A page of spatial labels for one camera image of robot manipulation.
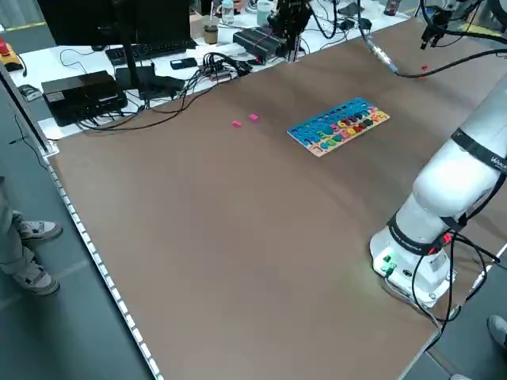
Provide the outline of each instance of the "brown table surface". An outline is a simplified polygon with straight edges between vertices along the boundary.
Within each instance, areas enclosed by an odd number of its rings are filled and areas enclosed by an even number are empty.
[[[420,51],[421,31],[375,39],[411,72],[483,49]],[[382,289],[369,239],[505,66],[408,80],[356,39],[222,85],[158,127],[65,139],[53,163],[166,378],[395,378],[434,328]],[[391,120],[323,158],[287,135],[357,96]],[[495,252],[504,200],[467,228]],[[466,290],[477,265],[462,264]]]

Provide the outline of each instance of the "keyboard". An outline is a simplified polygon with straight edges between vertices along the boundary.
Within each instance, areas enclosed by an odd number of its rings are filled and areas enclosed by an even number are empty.
[[[163,57],[164,55],[173,55],[184,53],[187,49],[196,46],[194,40],[178,41],[173,44],[138,44],[132,45],[134,60],[153,59]],[[115,47],[105,51],[113,66],[124,65],[127,63],[127,57],[122,47]]]

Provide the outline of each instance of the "floor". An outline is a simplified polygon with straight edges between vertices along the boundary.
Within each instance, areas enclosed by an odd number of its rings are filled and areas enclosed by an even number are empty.
[[[417,0],[404,0],[400,10],[412,14],[416,4]],[[54,46],[46,26],[2,36],[20,53]],[[63,224],[64,233],[57,240],[33,246],[48,271],[62,284],[55,296],[27,296],[0,274],[4,347],[0,355],[0,378],[152,378],[50,177],[23,142],[8,144],[19,138],[20,132],[10,116],[12,112],[6,108],[4,96],[0,89],[0,114],[3,115],[0,174],[7,179],[10,202],[28,218],[57,220]],[[31,108],[39,120],[50,116],[42,100],[31,103]],[[507,317],[505,288],[507,272],[493,268],[487,284],[448,326],[433,355],[423,354],[405,379],[447,380],[450,374],[458,372],[474,380],[507,378],[507,360],[486,330],[488,315]]]
[[[19,291],[0,274],[0,378],[9,380],[152,378],[97,274],[49,174],[23,143],[0,90],[0,173],[8,197],[28,219],[62,223],[54,241],[33,245],[61,282],[54,296]]]

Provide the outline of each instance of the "white shoe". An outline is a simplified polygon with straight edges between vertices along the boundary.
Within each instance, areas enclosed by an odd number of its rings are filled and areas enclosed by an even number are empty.
[[[53,222],[29,222],[21,220],[17,224],[21,240],[44,240],[54,238],[62,232],[62,227]]]
[[[503,348],[507,348],[507,322],[498,315],[492,315],[487,319],[488,330],[495,342]]]
[[[471,378],[468,378],[467,376],[463,376],[462,374],[454,374],[451,376],[449,380],[472,380]]]
[[[13,278],[23,289],[35,295],[50,295],[60,286],[59,282],[52,279],[35,259],[22,272],[14,274]]]

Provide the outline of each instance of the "colorful puzzle board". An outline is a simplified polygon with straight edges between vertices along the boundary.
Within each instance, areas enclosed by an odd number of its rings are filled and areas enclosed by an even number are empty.
[[[287,133],[321,157],[388,119],[388,114],[356,97],[289,128]]]

